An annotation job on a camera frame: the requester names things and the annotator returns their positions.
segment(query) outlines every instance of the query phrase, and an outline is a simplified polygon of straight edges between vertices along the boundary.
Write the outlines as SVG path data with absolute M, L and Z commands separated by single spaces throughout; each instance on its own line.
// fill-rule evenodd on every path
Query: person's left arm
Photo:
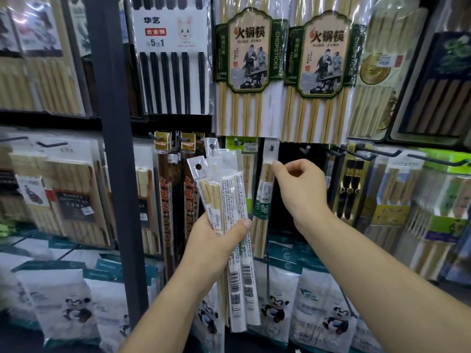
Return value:
M 198 303 L 220 278 L 232 251 L 250 229 L 240 220 L 219 237 L 205 214 L 193 226 L 174 276 L 130 334 L 120 353 L 179 353 L 185 347 Z

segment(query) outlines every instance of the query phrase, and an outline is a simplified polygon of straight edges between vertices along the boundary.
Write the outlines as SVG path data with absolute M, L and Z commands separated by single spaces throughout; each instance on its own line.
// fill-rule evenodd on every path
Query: cartoon rabbit face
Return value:
M 181 39 L 189 40 L 191 38 L 191 17 L 183 21 L 178 17 L 179 36 Z

